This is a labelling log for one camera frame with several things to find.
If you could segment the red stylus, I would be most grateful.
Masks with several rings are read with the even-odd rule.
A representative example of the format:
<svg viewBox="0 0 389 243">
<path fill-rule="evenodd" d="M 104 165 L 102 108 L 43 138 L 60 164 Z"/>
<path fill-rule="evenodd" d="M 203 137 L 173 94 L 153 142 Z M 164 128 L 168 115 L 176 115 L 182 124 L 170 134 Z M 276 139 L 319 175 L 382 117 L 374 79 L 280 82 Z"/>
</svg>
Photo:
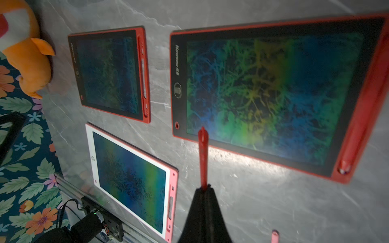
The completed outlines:
<svg viewBox="0 0 389 243">
<path fill-rule="evenodd" d="M 199 157 L 200 157 L 200 179 L 201 189 L 205 191 L 208 187 L 208 144 L 209 134 L 204 127 L 198 132 Z"/>
</svg>

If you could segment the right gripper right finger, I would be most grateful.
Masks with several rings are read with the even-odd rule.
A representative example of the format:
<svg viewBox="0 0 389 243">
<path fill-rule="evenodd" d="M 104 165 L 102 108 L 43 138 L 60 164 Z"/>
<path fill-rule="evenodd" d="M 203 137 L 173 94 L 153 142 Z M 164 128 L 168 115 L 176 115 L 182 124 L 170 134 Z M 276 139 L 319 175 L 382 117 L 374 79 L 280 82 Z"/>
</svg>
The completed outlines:
<svg viewBox="0 0 389 243">
<path fill-rule="evenodd" d="M 205 230 L 207 243 L 232 243 L 215 191 L 210 184 L 205 191 Z"/>
</svg>

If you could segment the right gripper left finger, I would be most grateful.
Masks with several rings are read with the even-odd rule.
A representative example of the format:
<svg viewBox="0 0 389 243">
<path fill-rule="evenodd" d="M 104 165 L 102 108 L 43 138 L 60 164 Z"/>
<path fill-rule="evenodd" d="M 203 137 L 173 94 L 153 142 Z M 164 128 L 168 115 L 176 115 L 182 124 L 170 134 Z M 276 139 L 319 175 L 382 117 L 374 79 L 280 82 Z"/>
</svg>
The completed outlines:
<svg viewBox="0 0 389 243">
<path fill-rule="evenodd" d="M 193 196 L 179 243 L 205 243 L 205 192 L 198 188 Z"/>
</svg>

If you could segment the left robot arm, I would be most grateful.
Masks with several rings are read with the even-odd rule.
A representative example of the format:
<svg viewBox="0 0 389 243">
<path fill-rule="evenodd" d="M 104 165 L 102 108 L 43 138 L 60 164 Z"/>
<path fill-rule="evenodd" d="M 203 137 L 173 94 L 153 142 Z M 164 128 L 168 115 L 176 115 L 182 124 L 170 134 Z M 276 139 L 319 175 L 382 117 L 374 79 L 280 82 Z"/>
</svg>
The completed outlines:
<svg viewBox="0 0 389 243">
<path fill-rule="evenodd" d="M 70 230 L 66 227 L 55 228 L 41 237 L 36 243 L 89 243 L 101 231 L 103 224 L 99 217 L 91 213 L 76 223 Z"/>
</svg>

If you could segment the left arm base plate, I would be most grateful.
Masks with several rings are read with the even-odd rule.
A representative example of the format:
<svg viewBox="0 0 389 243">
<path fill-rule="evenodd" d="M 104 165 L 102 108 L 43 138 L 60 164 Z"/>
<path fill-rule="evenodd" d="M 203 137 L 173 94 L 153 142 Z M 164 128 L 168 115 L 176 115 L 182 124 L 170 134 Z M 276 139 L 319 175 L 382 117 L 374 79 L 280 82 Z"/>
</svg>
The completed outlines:
<svg viewBox="0 0 389 243">
<path fill-rule="evenodd" d="M 81 202 L 87 215 L 91 215 L 92 213 L 101 214 L 102 226 L 108 236 L 113 236 L 119 242 L 123 241 L 123 222 L 118 217 L 86 196 L 82 197 Z"/>
</svg>

